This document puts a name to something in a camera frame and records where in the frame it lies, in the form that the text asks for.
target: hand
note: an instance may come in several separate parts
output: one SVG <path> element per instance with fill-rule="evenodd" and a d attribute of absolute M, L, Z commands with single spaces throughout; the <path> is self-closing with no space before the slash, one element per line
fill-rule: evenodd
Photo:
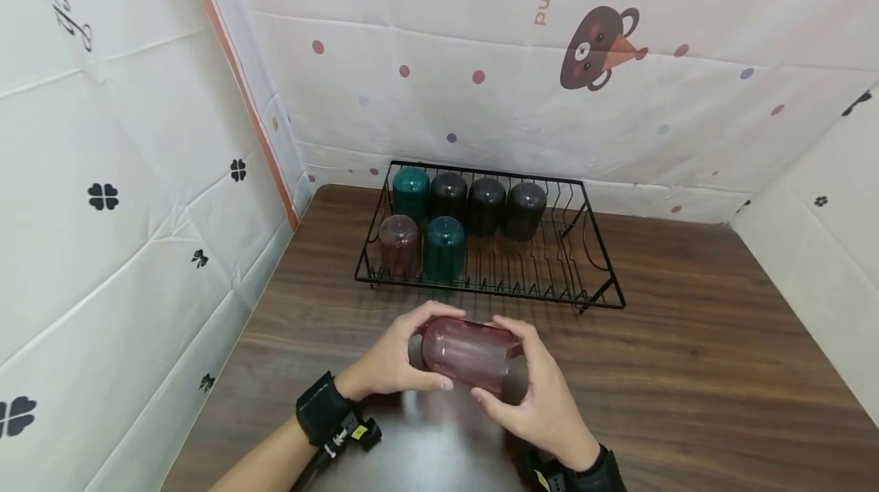
<path fill-rule="evenodd" d="M 494 317 L 494 324 L 519 338 L 528 367 L 528 392 L 519 406 L 499 401 L 493 394 L 474 387 L 473 396 L 482 409 L 520 439 L 554 455 L 562 465 L 585 471 L 599 457 L 600 446 L 580 417 L 577 402 L 565 376 L 534 326 L 506 317 Z"/>
<path fill-rule="evenodd" d="M 463 318 L 464 314 L 462 309 L 435 301 L 401 314 L 360 360 L 336 376 L 336 389 L 354 401 L 372 393 L 397 393 L 407 389 L 449 391 L 452 388 L 449 378 L 432 371 L 416 370 L 409 364 L 409 340 L 430 318 Z"/>

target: wrist-mounted device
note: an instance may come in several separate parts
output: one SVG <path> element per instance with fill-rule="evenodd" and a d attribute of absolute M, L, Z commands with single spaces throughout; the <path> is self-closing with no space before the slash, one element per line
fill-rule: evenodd
<path fill-rule="evenodd" d="M 523 462 L 527 474 L 548 492 L 626 492 L 617 458 L 603 446 L 595 464 L 581 472 L 555 458 L 542 461 L 536 448 L 525 452 Z"/>
<path fill-rule="evenodd" d="M 296 419 L 312 446 L 323 447 L 331 458 L 347 438 L 360 442 L 368 451 L 382 438 L 375 420 L 363 421 L 357 406 L 336 389 L 326 372 L 296 400 Z"/>

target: black cup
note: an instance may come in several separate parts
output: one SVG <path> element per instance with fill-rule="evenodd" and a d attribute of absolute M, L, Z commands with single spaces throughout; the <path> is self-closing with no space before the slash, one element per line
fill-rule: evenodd
<path fill-rule="evenodd" d="M 546 207 L 546 191 L 532 182 L 521 182 L 510 190 L 500 231 L 511 241 L 530 241 L 540 226 Z"/>
<path fill-rule="evenodd" d="M 504 216 L 506 200 L 507 189 L 497 179 L 473 181 L 467 198 L 467 234 L 492 236 Z"/>
<path fill-rule="evenodd" d="M 467 181 L 460 175 L 444 172 L 430 183 L 430 219 L 442 215 L 463 223 L 467 213 Z"/>

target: brown tabletop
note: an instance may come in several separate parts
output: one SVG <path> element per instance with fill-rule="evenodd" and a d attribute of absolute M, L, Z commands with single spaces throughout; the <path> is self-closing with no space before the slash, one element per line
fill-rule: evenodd
<path fill-rule="evenodd" d="M 724 227 L 600 215 L 623 311 L 354 282 L 377 191 L 314 197 L 163 490 L 207 490 L 431 297 L 528 320 L 592 432 L 638 490 L 879 490 L 879 430 L 740 239 Z M 516 446 L 452 393 L 376 398 L 384 438 L 349 449 L 308 490 L 526 490 Z"/>

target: dish rack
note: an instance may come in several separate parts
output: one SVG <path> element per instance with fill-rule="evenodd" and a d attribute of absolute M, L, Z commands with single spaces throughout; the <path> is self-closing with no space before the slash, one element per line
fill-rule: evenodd
<path fill-rule="evenodd" d="M 391 276 L 382 266 L 379 226 L 394 213 L 391 182 L 394 174 L 406 167 L 424 170 L 430 180 L 454 172 L 468 186 L 480 178 L 497 179 L 508 193 L 519 182 L 534 182 L 546 191 L 547 208 L 537 232 L 527 243 L 510 242 L 500 231 L 489 239 L 469 237 L 463 272 L 449 283 L 437 284 L 422 272 L 411 277 Z M 406 285 L 568 303 L 578 307 L 580 313 L 589 307 L 626 306 L 583 181 L 424 162 L 390 162 L 354 279 L 368 282 L 373 288 Z"/>

